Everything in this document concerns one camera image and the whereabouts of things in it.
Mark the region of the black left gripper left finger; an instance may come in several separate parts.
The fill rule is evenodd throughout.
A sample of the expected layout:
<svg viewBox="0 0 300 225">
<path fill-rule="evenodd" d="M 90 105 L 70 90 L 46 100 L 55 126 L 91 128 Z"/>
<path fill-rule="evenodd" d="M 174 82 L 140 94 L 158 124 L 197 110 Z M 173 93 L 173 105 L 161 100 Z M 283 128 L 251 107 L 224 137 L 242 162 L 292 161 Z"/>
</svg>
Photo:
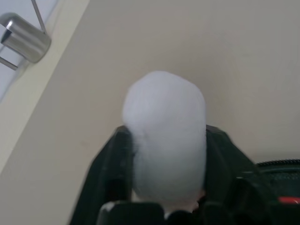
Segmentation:
<svg viewBox="0 0 300 225">
<path fill-rule="evenodd" d="M 104 225 L 99 219 L 110 203 L 131 199 L 133 168 L 132 136 L 125 126 L 117 127 L 87 171 L 70 225 Z M 119 211 L 107 225 L 138 225 L 133 210 Z"/>
</svg>

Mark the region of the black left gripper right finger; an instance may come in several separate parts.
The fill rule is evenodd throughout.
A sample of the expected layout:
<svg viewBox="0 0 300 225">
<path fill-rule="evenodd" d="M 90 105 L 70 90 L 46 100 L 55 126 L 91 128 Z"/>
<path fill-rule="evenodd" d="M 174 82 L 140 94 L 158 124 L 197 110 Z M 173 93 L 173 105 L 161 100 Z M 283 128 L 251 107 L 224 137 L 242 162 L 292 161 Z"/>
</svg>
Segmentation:
<svg viewBox="0 0 300 225">
<path fill-rule="evenodd" d="M 217 127 L 206 127 L 205 225 L 289 225 L 279 202 L 255 164 Z"/>
</svg>

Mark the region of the white stuffing wad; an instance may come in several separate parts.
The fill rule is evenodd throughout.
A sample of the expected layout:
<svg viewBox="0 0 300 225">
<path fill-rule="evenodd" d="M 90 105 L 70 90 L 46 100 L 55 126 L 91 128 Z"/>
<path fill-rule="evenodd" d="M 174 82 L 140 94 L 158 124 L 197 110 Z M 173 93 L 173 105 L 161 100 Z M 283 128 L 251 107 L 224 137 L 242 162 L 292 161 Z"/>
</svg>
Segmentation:
<svg viewBox="0 0 300 225">
<path fill-rule="evenodd" d="M 199 88 L 166 71 L 128 90 L 122 112 L 133 140 L 133 189 L 165 212 L 192 211 L 204 193 L 206 104 Z"/>
</svg>

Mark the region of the black paddle case red lining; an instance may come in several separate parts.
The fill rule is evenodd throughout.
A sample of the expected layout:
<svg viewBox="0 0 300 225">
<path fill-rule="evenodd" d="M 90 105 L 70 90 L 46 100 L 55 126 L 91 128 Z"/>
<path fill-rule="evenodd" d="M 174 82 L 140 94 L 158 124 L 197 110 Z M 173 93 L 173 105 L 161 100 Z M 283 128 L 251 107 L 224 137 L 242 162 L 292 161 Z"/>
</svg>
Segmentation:
<svg viewBox="0 0 300 225">
<path fill-rule="evenodd" d="M 300 159 L 256 164 L 277 197 L 271 212 L 276 225 L 300 225 Z"/>
</svg>

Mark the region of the steel watering can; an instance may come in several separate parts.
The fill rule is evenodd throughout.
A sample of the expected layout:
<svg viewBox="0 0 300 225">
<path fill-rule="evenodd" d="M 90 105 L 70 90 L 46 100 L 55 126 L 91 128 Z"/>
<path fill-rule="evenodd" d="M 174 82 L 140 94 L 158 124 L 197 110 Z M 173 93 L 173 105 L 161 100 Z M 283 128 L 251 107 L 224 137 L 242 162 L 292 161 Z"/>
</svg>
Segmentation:
<svg viewBox="0 0 300 225">
<path fill-rule="evenodd" d="M 41 28 L 38 29 L 16 13 L 4 13 L 0 16 L 0 25 L 5 27 L 0 44 L 30 63 L 38 63 L 48 52 L 52 40 L 46 31 L 36 0 L 31 0 L 31 3 Z"/>
</svg>

